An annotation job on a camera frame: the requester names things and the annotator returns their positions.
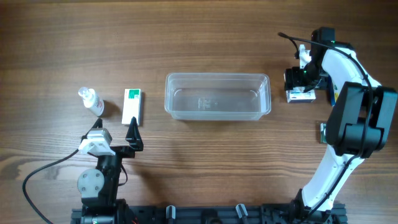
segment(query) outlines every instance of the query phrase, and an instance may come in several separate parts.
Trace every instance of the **small green object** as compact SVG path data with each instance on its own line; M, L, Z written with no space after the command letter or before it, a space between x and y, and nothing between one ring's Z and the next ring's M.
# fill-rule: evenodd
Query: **small green object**
M328 144L326 142L326 124L325 123L321 123L320 126L320 131L321 131L321 144Z
M135 99L136 97L139 97L139 90L130 90L129 99Z

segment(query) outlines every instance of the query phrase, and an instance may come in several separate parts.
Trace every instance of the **wooden table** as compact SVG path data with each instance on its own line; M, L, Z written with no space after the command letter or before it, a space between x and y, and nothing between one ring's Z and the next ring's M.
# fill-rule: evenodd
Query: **wooden table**
M96 121L77 91L94 88L112 106L104 127L122 145L125 88L144 91L144 152L125 159L130 205L285 203L325 152L318 122L324 92L287 104L283 72L294 47L278 32L310 38L334 27L366 70L398 89L396 1L150 1L0 6L0 223L42 223L21 185L34 169L69 155ZM164 110L170 72L265 73L272 111L254 122L177 121ZM349 223L398 220L398 119L381 152L359 166L337 201ZM80 208L78 176L96 159L76 155L33 176L28 193L55 223Z

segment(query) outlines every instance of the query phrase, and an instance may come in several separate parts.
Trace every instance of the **wire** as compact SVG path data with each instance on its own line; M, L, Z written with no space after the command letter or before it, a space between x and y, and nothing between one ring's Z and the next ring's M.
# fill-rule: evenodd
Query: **wire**
M311 215L314 214L314 213L318 210L318 208L320 208L320 207L323 205L323 203L325 203L326 200L329 199L329 196L330 196L330 195L333 193L333 191L336 189L338 183L340 182L341 178L343 178L345 172L347 171L347 169L348 169L349 165L352 163L352 161L353 161L354 159L357 159L357 158L363 156L364 147L365 147L364 143L365 143L365 139L366 139L366 133L367 133L367 131L368 131L369 121L370 121L370 117L371 117L371 111L372 111L373 104L374 104L374 102L377 100L377 98L373 99L373 89L372 89L372 85L371 85L371 83L370 83L370 81L369 81L368 74L365 73L365 71L363 70L362 66L359 64L359 62L358 62L357 60L355 60L355 59L351 56L351 54L347 54L346 52L344 52L344 51L342 51L342 50L340 50L340 49L337 49L337 48L335 48L335 47L328 46L328 45L325 45L325 44L321 44L321 43L318 43L318 42L314 42L314 41L311 41L311 40L305 40L305 39L300 39L300 38L296 38L296 37L290 37L290 36L288 36L288 35L286 35L286 34L284 34L284 33L281 33L281 32L279 32L278 35L279 35L280 37L283 37L283 38L286 38L286 39L289 39L289 40L297 40L297 41L306 42L306 43L310 43L310 44L320 45L320 46L323 46L323 47L326 47L326 48L328 48L328 49L335 50L335 51L341 53L342 55L344 55L345 57L347 57L348 59L350 59L352 62L354 62L354 64L358 67L359 71L362 73L363 79L365 80L366 84L368 85L368 90L369 90L368 110L367 110L367 112L366 112L367 115L366 115L365 124L364 124L363 131L362 131L362 140L361 140L361 146L360 146L360 148L359 148L359 152L357 153L357 155L351 157L351 158L345 163L343 170L340 172L340 175L339 175L338 178L336 179L335 183L333 184L333 186L331 187L331 189L329 190L329 192L322 198L322 200L318 203L318 205L315 206L315 208L312 209L312 210L310 211L310 213L308 213L307 217L306 217L305 219L301 220L301 221L298 223L298 224L301 224L301 223L307 221L308 218L311 217Z
M29 205L33 208L33 210L35 210L35 212L36 212L46 223L51 223L51 224L52 224L52 222L51 222L50 220L48 220L48 218L46 218L46 217L43 215L43 213L41 213L41 212L39 211L39 209L37 209L37 207L35 206L35 204L33 203L33 201L32 201L32 200L30 199L30 197L28 196L28 194L27 194L27 192L26 192L26 183L27 183L27 181L29 180L29 178L32 177L33 175L35 175L37 172L42 171L42 170L44 170L44 169L46 169L46 168L49 168L50 166L54 166L55 164L58 164L58 163L60 163L60 162L63 162L63 161L65 161L65 160L71 158L71 157L74 156L78 151L79 151L79 149L76 149L76 151L74 151L73 153L71 153L69 156L67 156L67 157L65 157L65 158L63 158L63 159L60 159L60 160L58 160L58 161L52 162L52 163L50 163L50 164L47 164L47 165L45 165L45 166L42 166L42 167L38 168L37 170L31 172L31 173L25 178L24 183L22 184L22 191L24 192L24 195L25 195L25 198L26 198L27 202L28 202Z
M123 186L124 184L127 183L127 172L126 172L126 169L124 168L123 164L122 164L122 170L123 170L124 174L126 175L126 181L124 183L118 184L119 187Z

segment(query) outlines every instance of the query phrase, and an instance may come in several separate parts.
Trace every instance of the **bottle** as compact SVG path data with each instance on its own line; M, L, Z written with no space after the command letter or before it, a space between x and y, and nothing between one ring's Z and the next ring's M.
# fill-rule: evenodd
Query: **bottle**
M104 101L97 95L93 89L81 87L79 96L83 99L83 103L95 116L101 116L104 112Z

